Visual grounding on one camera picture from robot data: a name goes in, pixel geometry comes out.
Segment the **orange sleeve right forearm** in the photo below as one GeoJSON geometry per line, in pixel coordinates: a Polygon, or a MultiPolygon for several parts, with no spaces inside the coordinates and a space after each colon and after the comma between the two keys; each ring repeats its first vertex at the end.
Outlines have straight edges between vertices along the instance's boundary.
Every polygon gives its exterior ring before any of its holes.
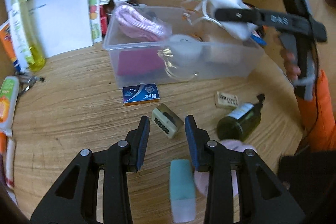
{"type": "Polygon", "coordinates": [[[305,142],[312,152],[335,150],[335,118],[324,71],[317,81],[317,95],[312,101],[297,97],[301,123],[306,129],[305,142]]]}

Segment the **right hand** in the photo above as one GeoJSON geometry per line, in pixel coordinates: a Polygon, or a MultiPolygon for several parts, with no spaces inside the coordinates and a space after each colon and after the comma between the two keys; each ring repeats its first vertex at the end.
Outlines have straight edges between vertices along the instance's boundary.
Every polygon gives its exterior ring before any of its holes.
{"type": "Polygon", "coordinates": [[[293,53],[288,51],[284,46],[282,45],[282,42],[280,40],[280,32],[274,35],[273,40],[277,44],[281,46],[280,49],[280,56],[283,59],[283,65],[285,68],[285,74],[287,78],[290,80],[290,82],[298,80],[299,75],[301,74],[301,70],[299,66],[295,65],[295,56],[293,53]]]}

